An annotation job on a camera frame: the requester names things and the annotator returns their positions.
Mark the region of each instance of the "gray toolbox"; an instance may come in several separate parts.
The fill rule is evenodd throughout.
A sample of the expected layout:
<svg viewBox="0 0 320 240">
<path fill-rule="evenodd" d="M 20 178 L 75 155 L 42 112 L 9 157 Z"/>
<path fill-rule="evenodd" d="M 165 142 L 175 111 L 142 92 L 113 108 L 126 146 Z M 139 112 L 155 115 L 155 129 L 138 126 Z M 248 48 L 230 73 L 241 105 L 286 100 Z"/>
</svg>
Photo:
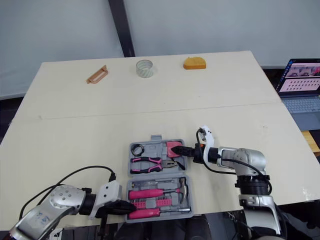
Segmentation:
<svg viewBox="0 0 320 240">
<path fill-rule="evenodd" d="M 152 135 L 151 141 L 130 144 L 128 173 L 132 179 L 127 184 L 126 200 L 133 203 L 137 211 L 125 216 L 127 223 L 184 219 L 194 215 L 191 183 L 185 175 L 187 158 L 167 151 L 176 144 L 183 146 L 184 141 L 162 140 L 161 135 Z"/>
</svg>

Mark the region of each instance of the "black pole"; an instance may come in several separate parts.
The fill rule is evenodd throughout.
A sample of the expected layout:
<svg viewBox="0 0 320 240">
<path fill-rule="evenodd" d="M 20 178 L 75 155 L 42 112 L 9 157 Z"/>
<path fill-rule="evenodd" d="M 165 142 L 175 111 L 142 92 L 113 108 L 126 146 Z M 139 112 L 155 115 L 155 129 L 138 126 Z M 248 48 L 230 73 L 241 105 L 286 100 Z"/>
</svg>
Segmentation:
<svg viewBox="0 0 320 240">
<path fill-rule="evenodd" d="M 135 50 L 132 44 L 127 13 L 123 0 L 108 0 L 114 25 L 121 43 L 122 52 L 125 58 L 135 57 Z"/>
</svg>

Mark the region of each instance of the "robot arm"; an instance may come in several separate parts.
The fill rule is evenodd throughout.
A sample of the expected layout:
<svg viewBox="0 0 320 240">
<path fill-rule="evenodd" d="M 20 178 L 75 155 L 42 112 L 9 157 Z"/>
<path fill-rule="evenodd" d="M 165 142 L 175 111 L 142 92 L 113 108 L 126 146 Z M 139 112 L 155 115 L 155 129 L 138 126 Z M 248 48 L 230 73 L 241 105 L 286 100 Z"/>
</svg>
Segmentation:
<svg viewBox="0 0 320 240">
<path fill-rule="evenodd" d="M 205 142 L 200 144 L 198 133 Z M 266 175 L 265 156 L 257 150 L 232 147 L 214 147 L 214 138 L 207 126 L 197 131 L 195 148 L 176 146 L 172 151 L 187 157 L 194 157 L 195 163 L 202 163 L 209 168 L 212 164 L 220 168 L 235 170 L 236 188 L 240 188 L 239 204 L 247 227 L 262 230 L 265 235 L 280 236 L 281 228 L 273 197 L 270 196 L 270 177 Z"/>
<path fill-rule="evenodd" d="M 136 207 L 121 199 L 122 187 L 113 180 L 101 186 L 99 192 L 78 189 L 71 185 L 57 186 L 40 205 L 30 210 L 10 231 L 5 239 L 43 240 L 66 215 L 89 215 L 89 219 L 106 214 L 124 215 Z"/>
</svg>

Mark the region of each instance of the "hammer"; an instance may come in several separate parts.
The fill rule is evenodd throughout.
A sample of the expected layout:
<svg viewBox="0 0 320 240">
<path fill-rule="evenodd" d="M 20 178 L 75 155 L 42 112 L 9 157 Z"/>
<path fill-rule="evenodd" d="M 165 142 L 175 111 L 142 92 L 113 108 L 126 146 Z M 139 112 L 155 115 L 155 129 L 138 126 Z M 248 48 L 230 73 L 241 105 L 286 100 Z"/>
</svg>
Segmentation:
<svg viewBox="0 0 320 240">
<path fill-rule="evenodd" d="M 182 203 L 188 196 L 188 186 L 186 184 L 186 178 L 181 177 L 179 178 L 180 188 L 177 189 L 147 189 L 147 190 L 140 190 L 140 191 L 130 191 L 129 192 L 129 200 L 133 199 L 145 199 L 145 198 L 154 198 L 160 197 L 165 193 L 173 193 L 176 192 L 178 194 L 182 194 L 182 198 L 180 203 Z"/>
</svg>

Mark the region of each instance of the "laptop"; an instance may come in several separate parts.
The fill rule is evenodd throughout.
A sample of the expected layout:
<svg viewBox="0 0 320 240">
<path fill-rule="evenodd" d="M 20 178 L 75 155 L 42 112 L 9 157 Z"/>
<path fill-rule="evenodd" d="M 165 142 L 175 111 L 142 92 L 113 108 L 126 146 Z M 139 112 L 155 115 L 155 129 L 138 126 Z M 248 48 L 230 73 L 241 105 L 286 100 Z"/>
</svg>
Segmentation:
<svg viewBox="0 0 320 240">
<path fill-rule="evenodd" d="M 301 131 L 320 129 L 320 58 L 290 59 L 275 89 Z"/>
</svg>

